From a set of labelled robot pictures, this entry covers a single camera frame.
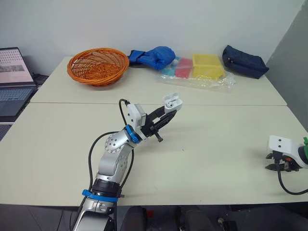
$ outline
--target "laptop screen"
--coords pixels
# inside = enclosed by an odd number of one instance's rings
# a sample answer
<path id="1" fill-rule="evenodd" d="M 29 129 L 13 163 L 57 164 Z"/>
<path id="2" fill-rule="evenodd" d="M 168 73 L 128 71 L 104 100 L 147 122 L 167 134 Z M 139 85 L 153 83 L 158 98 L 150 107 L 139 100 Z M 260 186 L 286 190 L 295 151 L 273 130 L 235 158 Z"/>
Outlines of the laptop screen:
<path id="1" fill-rule="evenodd" d="M 20 85 L 33 79 L 17 47 L 0 49 L 0 84 Z"/>

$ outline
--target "laptop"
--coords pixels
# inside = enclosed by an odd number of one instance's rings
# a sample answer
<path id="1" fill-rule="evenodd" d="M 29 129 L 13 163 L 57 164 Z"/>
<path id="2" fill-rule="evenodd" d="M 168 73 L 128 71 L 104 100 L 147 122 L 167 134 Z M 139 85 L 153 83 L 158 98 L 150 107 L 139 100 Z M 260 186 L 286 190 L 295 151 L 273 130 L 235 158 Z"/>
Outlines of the laptop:
<path id="1" fill-rule="evenodd" d="M 15 121 L 35 90 L 19 49 L 0 48 L 0 121 Z"/>

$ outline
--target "blue glove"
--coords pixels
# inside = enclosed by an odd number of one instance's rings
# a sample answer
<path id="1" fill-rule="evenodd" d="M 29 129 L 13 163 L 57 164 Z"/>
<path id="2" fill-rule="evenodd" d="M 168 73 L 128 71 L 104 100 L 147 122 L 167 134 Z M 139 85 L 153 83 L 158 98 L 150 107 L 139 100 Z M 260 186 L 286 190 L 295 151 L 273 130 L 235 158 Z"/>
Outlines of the blue glove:
<path id="1" fill-rule="evenodd" d="M 132 50 L 128 58 L 130 64 L 146 64 L 159 71 L 175 59 L 175 54 L 169 47 L 156 47 L 148 52 Z"/>

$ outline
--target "white table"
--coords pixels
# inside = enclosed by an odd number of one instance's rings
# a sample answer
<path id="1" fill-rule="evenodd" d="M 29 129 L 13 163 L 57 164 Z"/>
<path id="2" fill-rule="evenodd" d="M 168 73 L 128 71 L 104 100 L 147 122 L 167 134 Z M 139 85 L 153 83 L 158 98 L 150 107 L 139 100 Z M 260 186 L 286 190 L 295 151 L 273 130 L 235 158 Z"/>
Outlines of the white table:
<path id="1" fill-rule="evenodd" d="M 144 105 L 145 111 L 155 105 Z M 114 104 L 31 103 L 0 142 L 0 204 L 78 205 L 88 187 L 88 152 L 100 134 L 124 126 Z M 120 205 L 214 205 L 307 201 L 283 191 L 269 135 L 302 141 L 304 128 L 286 106 L 184 105 L 135 152 Z M 104 139 L 93 151 L 93 172 Z M 307 170 L 282 173 L 293 191 Z"/>
<path id="2" fill-rule="evenodd" d="M 80 84 L 67 74 L 66 57 L 32 98 L 33 103 L 117 103 L 125 98 L 134 103 L 161 104 L 162 97 L 178 92 L 185 105 L 286 105 L 269 80 L 236 76 L 228 90 L 196 89 L 164 84 L 159 73 L 144 68 L 129 68 L 115 84 L 94 87 Z"/>

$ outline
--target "blue ring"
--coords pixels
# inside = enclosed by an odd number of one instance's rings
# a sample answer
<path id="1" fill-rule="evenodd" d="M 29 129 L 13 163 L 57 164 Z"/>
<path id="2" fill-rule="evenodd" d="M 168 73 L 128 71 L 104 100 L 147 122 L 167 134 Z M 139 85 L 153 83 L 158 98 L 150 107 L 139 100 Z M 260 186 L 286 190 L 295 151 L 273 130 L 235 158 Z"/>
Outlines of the blue ring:
<path id="1" fill-rule="evenodd" d="M 137 136 L 134 135 L 134 133 L 131 131 L 129 125 L 127 124 L 126 126 L 126 131 L 128 132 L 128 134 L 130 135 L 131 139 L 133 140 L 134 143 L 140 143 L 139 139 L 137 138 Z"/>
<path id="2" fill-rule="evenodd" d="M 98 200 L 98 201 L 117 202 L 119 200 L 119 198 L 117 197 L 106 197 L 106 196 L 94 195 L 86 189 L 82 191 L 82 195 L 87 196 L 94 200 Z"/>

